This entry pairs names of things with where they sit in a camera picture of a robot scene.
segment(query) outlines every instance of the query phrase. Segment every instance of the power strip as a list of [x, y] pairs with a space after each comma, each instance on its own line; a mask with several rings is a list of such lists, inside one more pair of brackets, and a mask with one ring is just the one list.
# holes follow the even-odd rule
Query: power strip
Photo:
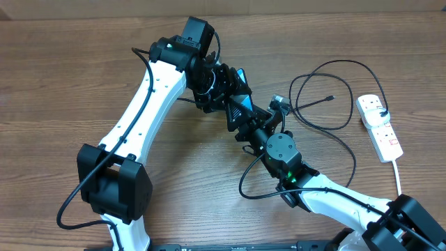
[[367, 132], [369, 133], [371, 142], [373, 143], [376, 153], [378, 154], [379, 160], [381, 162], [392, 162], [395, 171], [395, 178], [397, 180], [397, 192], [398, 195], [401, 194], [401, 185], [399, 182], [399, 174], [396, 159], [403, 155], [403, 149], [399, 144], [397, 139], [397, 135], [395, 131], [393, 131], [392, 125], [390, 122], [383, 123], [380, 125], [375, 125], [374, 127], [370, 127], [367, 124], [367, 120], [365, 119], [367, 112], [376, 112], [379, 114], [380, 109], [383, 108], [381, 101], [377, 95], [367, 94], [360, 96], [356, 100], [357, 109], [360, 111], [361, 119], [364, 125], [367, 128]]

